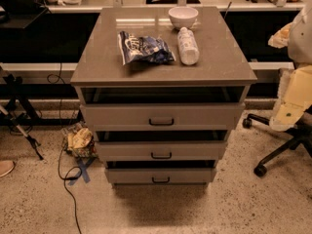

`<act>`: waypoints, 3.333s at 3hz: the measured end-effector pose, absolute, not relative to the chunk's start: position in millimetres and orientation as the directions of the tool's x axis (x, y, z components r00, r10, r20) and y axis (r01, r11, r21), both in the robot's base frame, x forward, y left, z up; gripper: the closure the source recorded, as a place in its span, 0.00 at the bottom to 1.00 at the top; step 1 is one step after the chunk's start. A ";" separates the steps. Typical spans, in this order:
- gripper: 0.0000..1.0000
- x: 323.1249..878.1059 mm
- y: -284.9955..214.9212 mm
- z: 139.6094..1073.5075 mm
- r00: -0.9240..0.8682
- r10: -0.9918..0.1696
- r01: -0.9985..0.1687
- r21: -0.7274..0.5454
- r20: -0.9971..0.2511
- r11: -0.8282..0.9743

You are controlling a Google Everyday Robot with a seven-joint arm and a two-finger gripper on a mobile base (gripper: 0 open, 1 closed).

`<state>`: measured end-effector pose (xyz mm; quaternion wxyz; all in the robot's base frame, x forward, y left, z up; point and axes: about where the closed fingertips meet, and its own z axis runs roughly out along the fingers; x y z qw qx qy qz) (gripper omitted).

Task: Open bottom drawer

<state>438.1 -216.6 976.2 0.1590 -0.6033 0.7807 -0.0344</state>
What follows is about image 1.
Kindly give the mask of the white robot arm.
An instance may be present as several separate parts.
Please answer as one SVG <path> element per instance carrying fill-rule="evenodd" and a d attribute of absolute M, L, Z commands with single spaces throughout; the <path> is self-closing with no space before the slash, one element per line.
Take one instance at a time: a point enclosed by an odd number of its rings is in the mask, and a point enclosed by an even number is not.
<path fill-rule="evenodd" d="M 312 105 L 312 2 L 306 2 L 294 20 L 269 40 L 273 47 L 288 47 L 297 64 L 294 71 L 281 69 L 278 99 L 269 120 L 271 129 L 283 132 L 293 127 Z"/>

